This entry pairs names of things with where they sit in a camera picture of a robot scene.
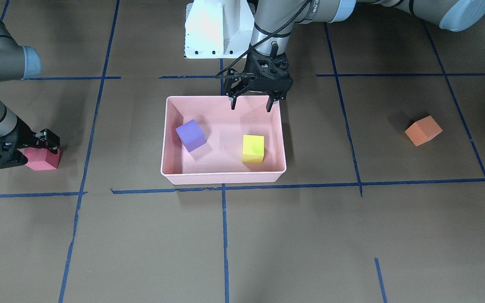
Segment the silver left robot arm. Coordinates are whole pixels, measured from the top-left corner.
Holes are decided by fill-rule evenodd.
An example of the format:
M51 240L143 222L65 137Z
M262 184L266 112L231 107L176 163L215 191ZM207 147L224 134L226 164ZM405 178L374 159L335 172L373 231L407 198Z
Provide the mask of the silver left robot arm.
M235 109L237 98L246 92L265 92L266 110L284 100L293 85L285 50L296 24L341 22L356 7L381 5L437 25L460 32L485 15L485 0L260 0L254 16L253 32L241 72L234 65L222 69L224 92Z

